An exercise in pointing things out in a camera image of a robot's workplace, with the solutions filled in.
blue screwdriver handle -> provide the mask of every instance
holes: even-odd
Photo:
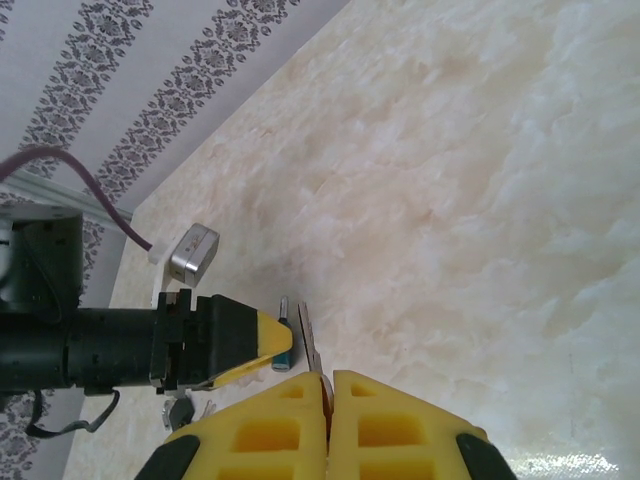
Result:
[[[282,325],[287,327],[289,330],[291,330],[291,324],[287,320],[288,310],[289,310],[289,299],[285,296],[280,299],[280,318],[278,319],[278,321]],[[273,357],[273,359],[271,360],[271,369],[274,372],[288,372],[289,370],[291,370],[292,350],[293,350],[293,345],[291,346],[290,350],[287,350],[286,352],[282,352],[276,355],[275,357]]]

marble surface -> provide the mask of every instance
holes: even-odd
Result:
[[[327,371],[482,426],[519,478],[637,478],[639,21],[636,0],[353,0],[133,224],[216,229],[197,293],[304,298]],[[148,305],[152,276],[129,242],[112,305]],[[123,390],[65,478],[133,478],[161,404]]]

black cable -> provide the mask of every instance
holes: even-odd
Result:
[[[131,240],[140,245],[140,247],[146,251],[151,250],[151,244],[138,235],[138,233],[129,226],[124,218],[120,216],[116,208],[109,201],[109,198],[100,188],[100,184],[95,180],[95,178],[93,178],[89,170],[87,170],[85,166],[69,152],[65,152],[64,150],[60,150],[55,147],[34,147],[14,153],[0,163],[0,182],[3,182],[9,175],[25,164],[40,158],[57,158],[69,165],[93,192],[116,225],[118,225],[118,227],[120,227],[120,229],[126,233]]]
[[[65,433],[73,432],[74,430],[86,430],[89,433],[93,433],[105,422],[109,415],[115,410],[116,405],[118,405],[118,401],[120,400],[120,392],[117,390],[111,390],[113,393],[113,400],[109,406],[102,412],[98,418],[96,418],[93,422],[89,423],[86,420],[77,420],[75,422],[71,422],[69,425],[64,427],[62,430],[58,432],[51,432],[49,430],[45,430],[36,425],[42,418],[43,411],[43,398],[42,392],[40,390],[36,390],[35,399],[33,400],[33,413],[31,414],[31,421],[29,421],[29,425],[25,430],[25,433],[30,437],[35,438],[53,438],[59,435],[64,435]]]

wallpaper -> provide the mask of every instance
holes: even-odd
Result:
[[[0,0],[0,156],[69,150],[133,211],[346,3]],[[25,171],[89,193],[55,159]]]

purple cable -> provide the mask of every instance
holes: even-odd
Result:
[[[147,242],[144,238],[138,235],[133,228],[129,226],[127,222],[118,214],[116,208],[111,204],[109,198],[104,194],[104,192],[100,189],[100,184],[93,178],[91,173],[80,163],[80,161],[64,150],[60,150],[59,148],[54,147],[34,147],[29,148],[27,150],[23,150],[22,152],[14,153],[9,158],[7,158],[4,162],[0,163],[0,182],[4,182],[4,180],[11,175],[13,172],[21,168],[26,163],[29,163],[32,160],[37,160],[39,158],[57,158],[58,160],[62,160],[67,165],[69,165],[84,181],[84,183],[89,187],[89,189],[96,196],[98,201],[102,204],[104,209],[107,211],[109,216],[113,219],[113,221],[120,227],[120,229],[126,233],[131,240],[136,242],[146,251],[151,249],[151,244]]]

